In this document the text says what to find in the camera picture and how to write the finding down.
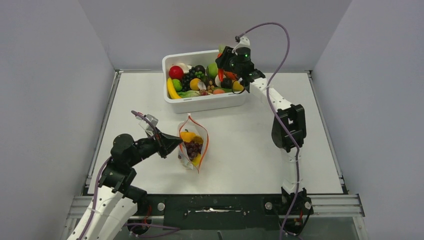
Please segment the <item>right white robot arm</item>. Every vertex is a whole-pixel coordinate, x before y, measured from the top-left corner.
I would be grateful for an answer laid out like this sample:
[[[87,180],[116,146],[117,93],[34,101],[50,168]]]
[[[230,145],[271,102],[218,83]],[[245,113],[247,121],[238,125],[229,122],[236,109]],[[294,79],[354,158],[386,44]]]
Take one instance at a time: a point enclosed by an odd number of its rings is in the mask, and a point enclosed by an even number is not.
[[[286,100],[271,86],[276,74],[267,78],[257,69],[251,60],[251,49],[248,46],[225,46],[215,62],[218,69],[235,74],[244,90],[257,97],[264,97],[269,104],[274,115],[271,139],[277,148],[288,155],[288,165],[292,171],[292,179],[282,186],[281,207],[287,215],[301,212],[304,206],[301,194],[306,193],[300,175],[301,150],[307,136],[304,107]]]

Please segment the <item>clear orange-zip bag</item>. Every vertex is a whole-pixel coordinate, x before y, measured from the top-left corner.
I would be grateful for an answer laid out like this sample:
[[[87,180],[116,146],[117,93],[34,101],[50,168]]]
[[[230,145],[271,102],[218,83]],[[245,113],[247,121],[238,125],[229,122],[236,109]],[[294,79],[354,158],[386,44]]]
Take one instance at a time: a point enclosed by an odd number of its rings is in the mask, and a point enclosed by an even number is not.
[[[200,172],[202,161],[209,148],[209,133],[190,113],[187,119],[178,125],[177,133],[182,139],[178,147],[178,159],[183,167]]]

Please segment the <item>single yellow toy banana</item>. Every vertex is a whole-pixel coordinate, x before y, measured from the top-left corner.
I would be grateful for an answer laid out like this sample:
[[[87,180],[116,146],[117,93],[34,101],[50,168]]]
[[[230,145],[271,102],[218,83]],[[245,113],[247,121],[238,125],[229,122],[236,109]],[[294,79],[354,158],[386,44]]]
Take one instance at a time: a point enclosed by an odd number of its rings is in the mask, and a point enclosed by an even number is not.
[[[174,87],[173,81],[170,77],[166,81],[166,87],[167,87],[168,95],[171,99],[173,99],[173,100],[181,99],[181,97],[178,95],[178,93],[177,93],[177,91]]]

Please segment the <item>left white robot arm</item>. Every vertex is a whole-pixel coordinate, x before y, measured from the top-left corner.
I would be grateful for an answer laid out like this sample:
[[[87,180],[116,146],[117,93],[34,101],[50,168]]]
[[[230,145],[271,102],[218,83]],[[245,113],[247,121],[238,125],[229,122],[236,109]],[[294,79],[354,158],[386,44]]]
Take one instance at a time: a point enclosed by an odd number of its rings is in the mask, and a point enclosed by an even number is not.
[[[147,202],[147,191],[133,186],[137,175],[134,166],[154,154],[166,158],[183,140],[157,131],[152,136],[134,140],[123,133],[115,137],[110,157],[95,178],[94,193],[70,240],[112,240]]]

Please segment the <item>dark purple toy grapes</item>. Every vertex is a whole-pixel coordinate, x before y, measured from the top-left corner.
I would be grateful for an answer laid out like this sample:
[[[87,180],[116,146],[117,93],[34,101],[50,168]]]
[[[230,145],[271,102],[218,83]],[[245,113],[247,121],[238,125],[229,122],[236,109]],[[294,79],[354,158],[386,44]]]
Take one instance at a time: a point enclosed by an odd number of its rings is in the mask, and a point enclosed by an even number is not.
[[[199,156],[202,153],[203,145],[198,142],[185,142],[184,143],[186,152],[188,155],[188,159],[190,161],[193,161],[197,156]]]

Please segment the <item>yellow toy bell pepper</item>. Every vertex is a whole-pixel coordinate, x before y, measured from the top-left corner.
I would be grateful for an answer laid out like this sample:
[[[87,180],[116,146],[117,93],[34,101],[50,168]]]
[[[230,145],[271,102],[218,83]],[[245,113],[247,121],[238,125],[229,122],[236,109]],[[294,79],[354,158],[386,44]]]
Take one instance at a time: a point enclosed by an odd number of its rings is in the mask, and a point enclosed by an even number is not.
[[[179,136],[185,143],[190,143],[191,141],[194,141],[197,134],[195,132],[184,130],[179,133]]]

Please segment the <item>toy carrot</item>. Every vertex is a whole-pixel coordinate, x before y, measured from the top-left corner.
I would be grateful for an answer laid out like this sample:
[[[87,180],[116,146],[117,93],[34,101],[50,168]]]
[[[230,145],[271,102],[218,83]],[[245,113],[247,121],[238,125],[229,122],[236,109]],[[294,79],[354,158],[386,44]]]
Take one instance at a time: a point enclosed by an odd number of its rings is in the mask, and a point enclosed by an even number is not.
[[[225,45],[223,45],[223,44],[220,44],[219,46],[218,46],[218,51],[219,51],[219,54],[217,55],[217,58],[219,58],[222,54],[223,54],[223,52],[224,52],[224,49],[225,49]],[[223,80],[224,80],[224,70],[223,69],[221,69],[221,68],[219,68],[218,69],[218,78],[219,78],[219,80],[222,82]]]

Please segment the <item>yellow toy banana bunch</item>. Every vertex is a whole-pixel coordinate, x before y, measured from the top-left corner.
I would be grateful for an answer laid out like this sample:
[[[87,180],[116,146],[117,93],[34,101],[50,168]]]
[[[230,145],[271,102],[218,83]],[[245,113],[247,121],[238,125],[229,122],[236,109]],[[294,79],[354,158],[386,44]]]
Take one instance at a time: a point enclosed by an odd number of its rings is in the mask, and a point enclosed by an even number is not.
[[[201,136],[195,135],[191,141],[191,162],[198,166],[201,161],[204,140]]]

